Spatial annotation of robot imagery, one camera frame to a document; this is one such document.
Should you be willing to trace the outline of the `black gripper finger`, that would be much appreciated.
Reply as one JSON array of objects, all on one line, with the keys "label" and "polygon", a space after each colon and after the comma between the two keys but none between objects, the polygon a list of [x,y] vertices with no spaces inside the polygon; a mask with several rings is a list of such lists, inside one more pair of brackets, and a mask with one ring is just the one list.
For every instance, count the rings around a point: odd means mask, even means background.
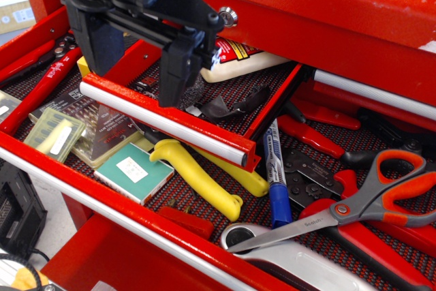
[{"label": "black gripper finger", "polygon": [[69,23],[89,68],[107,74],[125,52],[123,32],[110,26],[100,14],[69,7]]},{"label": "black gripper finger", "polygon": [[159,71],[159,105],[177,107],[187,87],[192,86],[204,68],[218,62],[218,47],[207,50],[202,33],[180,34],[161,52]]}]

